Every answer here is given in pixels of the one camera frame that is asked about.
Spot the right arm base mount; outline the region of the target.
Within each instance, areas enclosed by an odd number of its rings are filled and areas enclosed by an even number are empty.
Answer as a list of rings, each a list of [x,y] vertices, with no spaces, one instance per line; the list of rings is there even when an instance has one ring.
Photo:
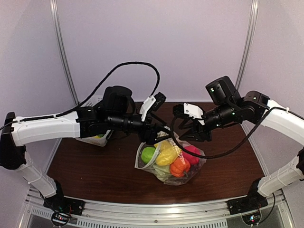
[[[248,196],[227,201],[230,215],[240,214],[243,222],[249,226],[259,224],[262,218],[260,210],[267,205],[266,199],[258,201]]]

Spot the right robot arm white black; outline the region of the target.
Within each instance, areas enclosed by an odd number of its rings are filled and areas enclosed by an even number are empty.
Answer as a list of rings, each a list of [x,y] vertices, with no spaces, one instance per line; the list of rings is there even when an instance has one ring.
[[[187,129],[180,136],[186,141],[211,141],[211,132],[217,128],[230,127],[248,121],[254,125],[247,134],[263,126],[279,132],[299,144],[304,143],[304,119],[287,107],[258,91],[249,91],[241,96],[228,76],[220,77],[206,85],[215,108],[203,111],[197,105],[184,103],[174,107],[173,114],[183,121],[179,129]],[[275,191],[304,179],[304,151],[285,166],[270,175],[255,180],[243,204],[246,209],[254,209]]]

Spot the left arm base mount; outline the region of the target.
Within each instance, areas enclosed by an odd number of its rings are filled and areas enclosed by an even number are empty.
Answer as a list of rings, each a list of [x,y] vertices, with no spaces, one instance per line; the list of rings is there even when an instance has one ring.
[[[55,227],[63,227],[76,221],[76,216],[81,216],[85,207],[85,202],[79,199],[64,197],[61,202],[46,198],[43,200],[43,206],[53,211],[50,220]]]

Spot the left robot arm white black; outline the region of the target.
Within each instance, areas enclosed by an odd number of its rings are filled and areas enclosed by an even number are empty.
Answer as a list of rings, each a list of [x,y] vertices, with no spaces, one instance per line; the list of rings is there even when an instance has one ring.
[[[166,100],[161,92],[149,96],[140,113],[128,113],[135,104],[132,91],[123,86],[106,88],[103,99],[94,106],[79,106],[65,114],[53,114],[30,118],[7,114],[0,135],[0,165],[20,173],[28,184],[40,191],[44,201],[55,210],[64,211],[68,200],[58,181],[47,176],[35,166],[26,151],[26,144],[56,138],[89,138],[105,134],[109,130],[136,133],[141,142],[156,144],[165,140],[158,133],[168,130],[152,123],[149,113],[156,111]]]

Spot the orange toy pumpkin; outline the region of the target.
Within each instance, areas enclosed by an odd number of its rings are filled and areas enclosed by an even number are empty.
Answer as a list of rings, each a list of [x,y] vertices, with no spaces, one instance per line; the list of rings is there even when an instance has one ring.
[[[190,163],[183,157],[178,157],[170,165],[170,173],[175,177],[183,177],[190,170]]]

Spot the green toy apple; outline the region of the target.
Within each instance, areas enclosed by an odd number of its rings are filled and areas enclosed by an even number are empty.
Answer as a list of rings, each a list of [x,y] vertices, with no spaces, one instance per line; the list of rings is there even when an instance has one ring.
[[[156,148],[155,147],[145,147],[141,154],[141,160],[147,164],[153,157],[155,153]]]

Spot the yellow toy banana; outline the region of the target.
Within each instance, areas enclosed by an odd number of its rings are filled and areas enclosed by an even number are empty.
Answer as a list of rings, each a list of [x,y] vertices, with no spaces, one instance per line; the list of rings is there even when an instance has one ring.
[[[180,153],[181,153],[180,148],[170,147],[169,149],[160,152],[155,162],[158,166],[170,165],[177,159]]]

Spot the yellow toy corn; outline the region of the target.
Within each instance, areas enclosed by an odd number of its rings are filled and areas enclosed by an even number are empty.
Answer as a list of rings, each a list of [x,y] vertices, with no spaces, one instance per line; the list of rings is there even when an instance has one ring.
[[[162,152],[166,149],[169,149],[171,147],[171,143],[168,140],[164,140],[164,141],[154,144],[154,147],[159,148],[159,150]]]

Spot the clear dotted zip top bag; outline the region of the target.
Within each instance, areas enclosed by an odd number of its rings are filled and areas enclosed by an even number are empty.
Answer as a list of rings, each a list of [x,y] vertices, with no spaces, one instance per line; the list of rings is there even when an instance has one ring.
[[[171,138],[154,145],[141,143],[137,149],[134,167],[153,174],[166,185],[186,184],[201,170],[206,160],[198,157],[204,155],[202,150],[187,141],[178,142],[184,149],[196,155],[181,150]]]

